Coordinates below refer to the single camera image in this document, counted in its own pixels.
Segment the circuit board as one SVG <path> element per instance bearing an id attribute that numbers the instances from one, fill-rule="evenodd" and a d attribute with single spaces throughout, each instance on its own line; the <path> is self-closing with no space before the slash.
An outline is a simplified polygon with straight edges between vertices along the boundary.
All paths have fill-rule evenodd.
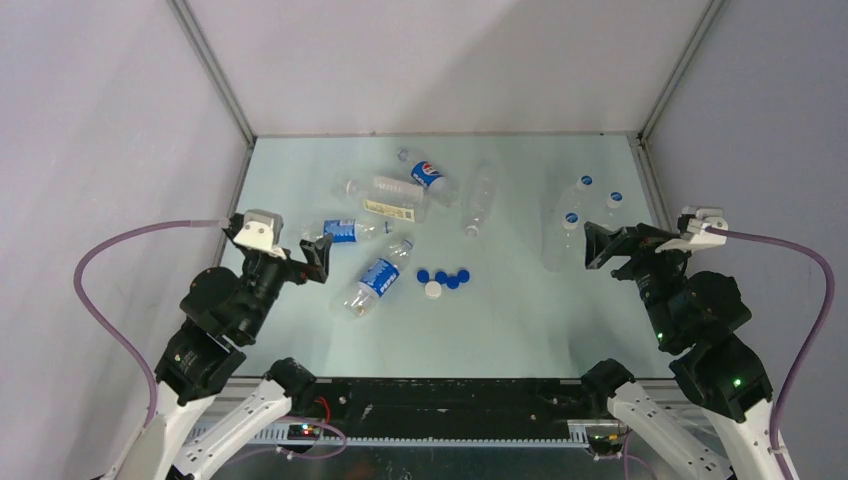
<path id="1" fill-rule="evenodd" d="M 592 435 L 585 451 L 595 460 L 620 459 L 629 431 L 609 435 Z"/>
<path id="2" fill-rule="evenodd" d="M 290 424 L 287 430 L 288 441 L 318 441 L 321 439 L 322 429 L 313 424 L 296 423 Z"/>

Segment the left circuit board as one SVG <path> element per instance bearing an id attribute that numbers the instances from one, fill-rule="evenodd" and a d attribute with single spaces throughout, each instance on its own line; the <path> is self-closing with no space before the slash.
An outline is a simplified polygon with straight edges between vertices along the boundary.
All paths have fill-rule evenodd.
<path id="1" fill-rule="evenodd" d="M 296 423 L 290 424 L 287 430 L 288 441 L 318 441 L 321 439 L 322 429 L 313 424 Z"/>

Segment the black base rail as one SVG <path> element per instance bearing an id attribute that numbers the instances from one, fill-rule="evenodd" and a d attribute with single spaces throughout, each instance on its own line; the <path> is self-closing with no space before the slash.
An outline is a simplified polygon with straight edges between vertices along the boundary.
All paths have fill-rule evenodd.
<path id="1" fill-rule="evenodd" d="M 571 420 L 604 410 L 578 382 L 556 378 L 322 378 L 333 426 L 363 440 L 568 440 Z"/>

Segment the white bottle cap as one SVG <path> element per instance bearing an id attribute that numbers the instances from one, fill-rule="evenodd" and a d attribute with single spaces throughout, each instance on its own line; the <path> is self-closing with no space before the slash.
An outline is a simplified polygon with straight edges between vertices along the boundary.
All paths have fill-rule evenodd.
<path id="1" fill-rule="evenodd" d="M 424 292 L 427 298 L 437 299 L 442 295 L 442 285 L 437 281 L 429 281 L 424 285 Z"/>

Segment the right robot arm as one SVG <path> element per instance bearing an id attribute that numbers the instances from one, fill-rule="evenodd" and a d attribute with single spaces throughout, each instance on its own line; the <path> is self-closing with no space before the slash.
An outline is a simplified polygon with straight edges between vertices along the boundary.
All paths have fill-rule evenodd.
<path id="1" fill-rule="evenodd" d="M 735 333 L 752 317 L 736 280 L 711 271 L 686 273 L 694 252 L 722 246 L 733 233 L 717 209 L 684 214 L 678 228 L 609 230 L 587 222 L 585 267 L 597 270 L 613 257 L 626 258 L 612 278 L 637 285 L 658 348 L 673 357 L 669 368 L 678 388 L 714 426 L 728 459 L 710 459 L 683 428 L 652 411 L 633 380 L 586 385 L 583 408 L 596 418 L 613 414 L 624 421 L 690 478 L 794 479 L 773 419 L 778 398 L 762 361 Z"/>

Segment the blue label pepsi bottle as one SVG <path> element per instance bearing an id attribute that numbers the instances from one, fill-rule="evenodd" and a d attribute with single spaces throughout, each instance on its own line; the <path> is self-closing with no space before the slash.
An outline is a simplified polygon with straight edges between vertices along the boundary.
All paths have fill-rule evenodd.
<path id="1" fill-rule="evenodd" d="M 372 312 L 407 269 L 415 244 L 410 233 L 393 235 L 330 301 L 329 312 L 343 318 Z"/>

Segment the right circuit board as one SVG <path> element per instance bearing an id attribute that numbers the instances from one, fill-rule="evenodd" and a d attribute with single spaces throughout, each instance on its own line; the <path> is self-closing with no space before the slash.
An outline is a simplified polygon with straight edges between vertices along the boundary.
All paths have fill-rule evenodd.
<path id="1" fill-rule="evenodd" d="M 595 460 L 620 459 L 629 431 L 609 435 L 592 435 L 585 451 Z"/>

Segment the pepsi logo bottle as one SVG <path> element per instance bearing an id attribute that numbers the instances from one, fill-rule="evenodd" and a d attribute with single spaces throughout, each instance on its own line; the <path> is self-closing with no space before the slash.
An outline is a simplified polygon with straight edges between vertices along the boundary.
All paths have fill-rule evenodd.
<path id="1" fill-rule="evenodd" d="M 410 166 L 410 176 L 440 205 L 449 208 L 457 201 L 455 183 L 432 163 L 423 151 L 409 147 L 398 150 L 397 158 Z"/>

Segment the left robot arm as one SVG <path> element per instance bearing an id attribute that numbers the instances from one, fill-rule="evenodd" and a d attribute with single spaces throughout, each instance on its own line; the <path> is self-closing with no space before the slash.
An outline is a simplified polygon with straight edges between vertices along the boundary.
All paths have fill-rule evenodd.
<path id="1" fill-rule="evenodd" d="M 209 479 L 249 440 L 275 420 L 304 416 L 316 403 L 315 376 L 293 358 L 275 361 L 257 387 L 195 440 L 200 417 L 246 356 L 286 283 L 324 283 L 331 235 L 301 241 L 306 259 L 244 248 L 244 270 L 199 273 L 180 303 L 186 320 L 154 369 L 157 405 L 107 471 L 108 479 Z"/>

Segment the capped clear bottle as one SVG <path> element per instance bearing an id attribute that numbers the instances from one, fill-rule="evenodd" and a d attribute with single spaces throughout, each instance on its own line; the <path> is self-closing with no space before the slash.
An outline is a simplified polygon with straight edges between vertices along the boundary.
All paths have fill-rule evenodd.
<path id="1" fill-rule="evenodd" d="M 624 225 L 623 204 L 623 194 L 619 191 L 612 191 L 606 195 L 601 203 L 589 206 L 585 221 L 600 225 L 607 230 L 617 230 Z"/>
<path id="2" fill-rule="evenodd" d="M 566 211 L 549 221 L 543 232 L 541 264 L 549 272 L 563 270 L 566 259 L 578 250 L 582 217 L 576 211 Z"/>
<path id="3" fill-rule="evenodd" d="M 593 185 L 592 176 L 582 175 L 561 195 L 554 210 L 554 220 L 564 229 L 575 229 L 584 219 L 588 192 Z"/>

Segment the small blue label bottle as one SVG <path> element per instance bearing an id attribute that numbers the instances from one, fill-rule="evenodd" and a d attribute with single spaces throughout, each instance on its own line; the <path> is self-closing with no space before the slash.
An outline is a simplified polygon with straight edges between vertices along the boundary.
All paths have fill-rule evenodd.
<path id="1" fill-rule="evenodd" d="M 331 235 L 334 243 L 364 243 L 393 232 L 391 220 L 367 218 L 329 219 L 313 222 L 302 229 L 301 238 L 307 241 Z"/>

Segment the clear unlabelled bottle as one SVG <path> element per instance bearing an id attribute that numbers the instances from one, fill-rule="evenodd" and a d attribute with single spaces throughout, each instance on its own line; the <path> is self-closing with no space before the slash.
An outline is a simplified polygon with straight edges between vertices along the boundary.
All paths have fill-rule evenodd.
<path id="1" fill-rule="evenodd" d="M 480 162 L 469 178 L 462 205 L 461 228 L 467 238 L 476 238 L 491 216 L 497 186 L 497 167 Z"/>

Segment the yellow label clear bottle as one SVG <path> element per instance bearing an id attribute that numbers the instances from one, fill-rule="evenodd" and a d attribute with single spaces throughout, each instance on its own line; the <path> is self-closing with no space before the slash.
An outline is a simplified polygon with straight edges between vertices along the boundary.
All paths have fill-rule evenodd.
<path id="1" fill-rule="evenodd" d="M 422 186 L 380 175 L 341 182 L 341 195 L 364 211 L 410 223 L 424 223 L 429 200 Z"/>

